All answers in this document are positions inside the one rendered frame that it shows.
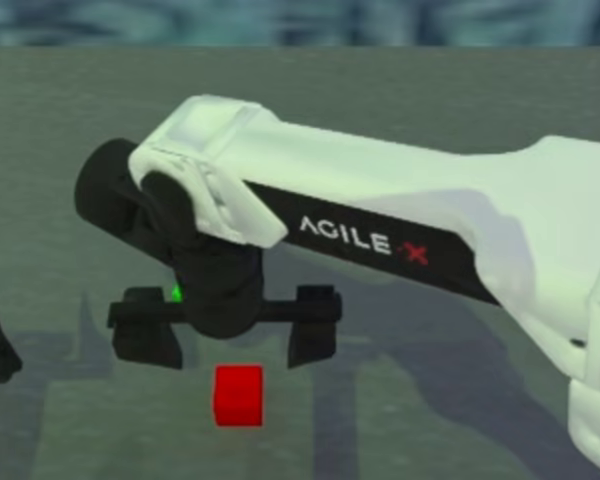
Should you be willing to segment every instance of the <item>blue patterned background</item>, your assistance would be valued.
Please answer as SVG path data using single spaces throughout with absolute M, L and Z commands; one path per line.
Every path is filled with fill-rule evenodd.
M 0 45 L 600 45 L 600 0 L 0 0 Z

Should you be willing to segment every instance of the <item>agile x logo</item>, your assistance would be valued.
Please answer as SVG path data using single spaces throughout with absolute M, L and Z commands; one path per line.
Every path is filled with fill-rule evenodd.
M 403 241 L 396 246 L 392 242 L 392 239 L 383 233 L 362 233 L 357 227 L 335 223 L 326 219 L 314 221 L 307 215 L 302 217 L 300 231 L 310 232 L 315 236 L 327 240 L 352 245 L 353 247 L 380 255 L 391 256 L 397 253 L 410 263 L 418 263 L 424 266 L 429 265 L 426 246 L 416 246 L 408 241 Z

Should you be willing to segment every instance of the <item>black label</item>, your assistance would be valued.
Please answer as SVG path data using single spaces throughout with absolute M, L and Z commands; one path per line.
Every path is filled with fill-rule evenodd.
M 488 303 L 473 251 L 455 233 L 249 183 L 289 230 L 285 242 Z

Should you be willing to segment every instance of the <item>white robotic arm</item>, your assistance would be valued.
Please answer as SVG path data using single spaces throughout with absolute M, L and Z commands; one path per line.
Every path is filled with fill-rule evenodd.
M 600 466 L 600 144 L 456 155 L 198 96 L 129 170 L 138 186 L 175 179 L 213 237 L 284 240 L 502 306 L 571 378 L 569 430 Z

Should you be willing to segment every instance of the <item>robotic arm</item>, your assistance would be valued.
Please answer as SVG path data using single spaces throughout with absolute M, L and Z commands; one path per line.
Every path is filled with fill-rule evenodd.
M 142 144 L 100 147 L 78 179 L 76 207 L 172 267 L 182 288 L 181 305 L 163 302 L 160 289 L 130 289 L 112 305 L 121 358 L 179 368 L 174 322 L 230 338 L 258 321 L 289 321 L 289 366 L 333 355 L 341 305 L 332 287 L 263 299 L 262 252 L 285 241 L 507 310 L 571 378 L 569 430 L 600 466 L 598 143 L 547 137 L 464 156 L 199 96 Z M 138 325 L 165 341 L 147 346 Z

